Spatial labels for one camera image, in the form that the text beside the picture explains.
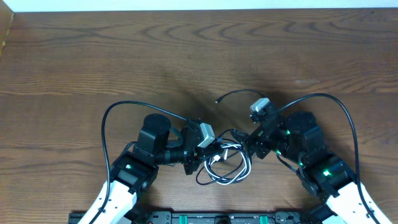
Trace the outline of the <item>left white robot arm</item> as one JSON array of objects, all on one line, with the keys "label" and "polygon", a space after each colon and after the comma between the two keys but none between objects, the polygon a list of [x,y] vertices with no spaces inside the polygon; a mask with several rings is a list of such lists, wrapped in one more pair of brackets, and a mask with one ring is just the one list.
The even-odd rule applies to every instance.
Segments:
[{"label": "left white robot arm", "polygon": [[118,223],[155,181],[161,165],[182,164],[187,175],[221,154],[221,142],[209,124],[188,120],[177,130],[161,114],[145,117],[132,151],[111,165],[107,180],[80,223]]}]

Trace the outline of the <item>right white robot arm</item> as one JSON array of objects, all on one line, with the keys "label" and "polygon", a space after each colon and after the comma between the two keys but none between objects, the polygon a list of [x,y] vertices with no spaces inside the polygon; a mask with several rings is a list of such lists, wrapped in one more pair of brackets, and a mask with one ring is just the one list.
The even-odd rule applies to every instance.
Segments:
[{"label": "right white robot arm", "polygon": [[322,204],[302,214],[302,223],[389,223],[350,166],[324,142],[323,131],[311,112],[282,116],[269,103],[253,109],[260,126],[251,134],[232,136],[249,155],[265,158],[271,151],[298,165],[294,173]]}]

